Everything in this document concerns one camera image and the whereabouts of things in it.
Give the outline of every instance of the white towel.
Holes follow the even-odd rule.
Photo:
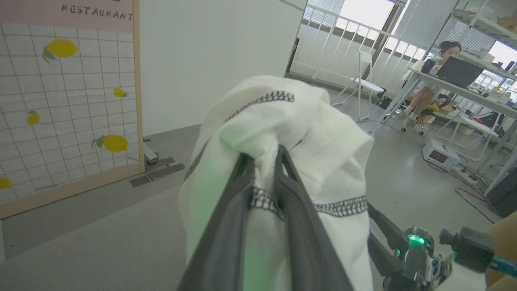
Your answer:
[[[180,191],[187,261],[240,153],[255,159],[244,290],[291,290],[282,214],[269,199],[278,144],[301,176],[355,290],[373,290],[364,168],[372,138],[329,104],[328,93],[290,79],[252,77],[205,118]]]

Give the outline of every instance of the black hair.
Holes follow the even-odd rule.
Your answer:
[[[440,55],[443,56],[443,53],[446,52],[448,49],[452,48],[460,48],[461,51],[461,44],[457,41],[444,41],[440,43]]]

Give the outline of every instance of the grid pattern wallpaper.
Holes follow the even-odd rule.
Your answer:
[[[0,203],[139,162],[132,34],[0,33]]]

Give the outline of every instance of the lemon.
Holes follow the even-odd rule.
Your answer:
[[[103,135],[92,141],[92,148],[94,147],[94,144],[96,144],[98,148],[101,148],[102,145],[104,145],[104,147],[110,152],[123,152],[128,150],[128,141],[120,135]]]
[[[55,60],[58,57],[71,57],[79,50],[75,44],[68,39],[54,39],[43,48],[43,59],[50,63],[47,59]]]
[[[113,95],[122,98],[126,97],[128,93],[124,92],[121,88],[113,88]]]
[[[30,110],[29,112],[27,112],[27,114],[28,114],[28,116],[27,116],[28,125],[35,125],[35,124],[39,123],[39,114],[36,111]]]
[[[5,177],[0,177],[0,189],[11,188],[11,181]]]

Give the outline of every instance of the black laptop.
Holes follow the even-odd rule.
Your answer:
[[[467,88],[478,78],[483,70],[482,67],[467,61],[449,57],[435,77],[458,87]]]

